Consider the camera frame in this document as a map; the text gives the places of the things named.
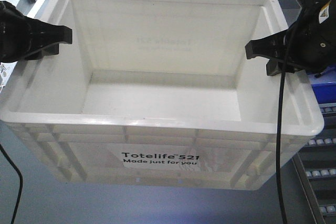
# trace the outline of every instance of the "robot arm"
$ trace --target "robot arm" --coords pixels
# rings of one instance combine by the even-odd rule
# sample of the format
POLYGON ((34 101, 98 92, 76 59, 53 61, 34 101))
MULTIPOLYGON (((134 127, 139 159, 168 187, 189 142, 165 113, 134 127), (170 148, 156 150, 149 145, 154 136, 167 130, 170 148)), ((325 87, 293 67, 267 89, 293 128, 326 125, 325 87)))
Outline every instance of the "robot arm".
POLYGON ((72 30, 32 19, 7 1, 0 1, 0 62, 37 60, 59 53, 59 44, 72 44, 72 30))
POLYGON ((289 51, 286 71, 302 69, 322 72, 336 63, 336 0, 298 0, 302 15, 289 29, 263 39, 251 40, 246 46, 247 59, 257 56, 270 59, 267 75, 281 73, 284 55, 293 28, 297 26, 289 51))

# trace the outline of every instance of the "black cable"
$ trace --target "black cable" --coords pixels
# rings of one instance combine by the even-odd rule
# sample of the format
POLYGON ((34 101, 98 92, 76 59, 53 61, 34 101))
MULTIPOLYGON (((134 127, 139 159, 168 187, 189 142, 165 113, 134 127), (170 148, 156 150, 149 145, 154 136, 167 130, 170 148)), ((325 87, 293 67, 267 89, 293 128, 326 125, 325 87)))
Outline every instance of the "black cable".
POLYGON ((282 223, 287 224, 287 216, 286 216, 286 210, 285 210, 285 204, 284 204, 284 198, 282 195, 282 186, 281 186, 281 172, 280 172, 280 150, 281 150, 281 126, 282 126, 282 104, 284 101, 284 88, 285 88, 285 76, 286 76, 286 66, 288 61, 288 56, 290 52, 290 48, 293 44, 293 40, 295 37, 295 33, 298 29, 299 22, 304 14, 305 9, 302 8, 301 12, 299 14, 299 17, 296 21, 296 23, 293 26, 293 30, 290 34, 289 41, 287 43, 287 49, 284 56, 284 61, 282 64, 281 69, 281 79, 280 79, 280 89, 279 89, 279 104, 278 104, 278 122, 277 122, 277 138, 276 138, 276 180, 277 180, 277 190, 278 190, 278 199, 279 199, 279 205, 280 205, 280 211, 281 211, 281 217, 282 217, 282 223))
POLYGON ((9 155, 6 153, 6 151, 4 150, 4 148, 2 147, 2 145, 0 144, 0 151, 2 152, 2 154, 4 155, 4 157, 7 159, 7 161, 10 163, 10 165, 13 167, 13 169, 16 171, 17 175, 19 176, 20 179, 20 186, 19 186, 19 192, 17 194, 17 198, 16 198, 16 204, 15 204, 15 208, 14 208, 14 212, 12 215, 12 220, 10 221, 10 224, 14 224, 15 221, 15 217, 16 217, 16 212, 17 209, 19 207, 20 204, 20 199, 21 199, 21 194, 22 194, 22 187, 23 187, 23 177, 22 174, 19 170, 19 168, 17 168, 17 166, 14 164, 14 162, 11 160, 11 158, 9 157, 9 155))

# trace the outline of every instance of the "white plastic tote box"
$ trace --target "white plastic tote box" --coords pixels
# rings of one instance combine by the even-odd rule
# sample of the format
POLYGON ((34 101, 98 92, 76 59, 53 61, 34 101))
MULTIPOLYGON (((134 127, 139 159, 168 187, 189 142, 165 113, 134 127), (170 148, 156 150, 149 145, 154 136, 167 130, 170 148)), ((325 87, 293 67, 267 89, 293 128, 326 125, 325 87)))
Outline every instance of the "white plastic tote box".
MULTIPOLYGON (((50 0, 73 44, 20 62, 1 120, 58 178, 253 190, 275 173, 280 75, 244 46, 287 28, 277 0, 50 0)), ((323 128, 287 74, 281 163, 323 128)))

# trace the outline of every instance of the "bin bottom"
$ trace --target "bin bottom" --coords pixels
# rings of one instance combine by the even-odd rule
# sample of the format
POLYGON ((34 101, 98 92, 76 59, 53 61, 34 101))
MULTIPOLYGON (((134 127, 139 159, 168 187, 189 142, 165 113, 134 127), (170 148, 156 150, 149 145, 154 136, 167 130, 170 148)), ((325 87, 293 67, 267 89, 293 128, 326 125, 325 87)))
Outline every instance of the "bin bottom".
POLYGON ((241 120, 232 77, 111 70, 93 72, 82 113, 241 120))

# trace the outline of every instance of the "small white container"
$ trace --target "small white container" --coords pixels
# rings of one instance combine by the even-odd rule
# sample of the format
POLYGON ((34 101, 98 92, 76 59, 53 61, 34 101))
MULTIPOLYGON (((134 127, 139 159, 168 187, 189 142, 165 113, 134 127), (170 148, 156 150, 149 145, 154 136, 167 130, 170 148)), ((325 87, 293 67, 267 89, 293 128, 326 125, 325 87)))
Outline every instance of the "small white container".
POLYGON ((311 139, 308 141, 309 145, 316 145, 316 141, 314 139, 311 139))
POLYGON ((317 145, 324 145, 323 139, 317 139, 316 143, 317 143, 317 145))
POLYGON ((325 144, 332 144, 332 139, 331 139, 331 138, 326 138, 326 139, 324 140, 324 143, 325 143, 325 144))
POLYGON ((321 176, 321 173, 319 170, 313 170, 311 172, 311 174, 313 175, 313 177, 320 177, 321 176))
MULTIPOLYGON (((50 0, 73 44, 20 62, 0 117, 65 181, 258 189, 275 172, 280 75, 244 46, 287 28, 277 0, 50 0)), ((286 75, 281 165, 323 128, 286 75)))
POLYGON ((329 173, 328 170, 321 170, 321 175, 322 175, 322 176, 329 176, 330 173, 329 173))

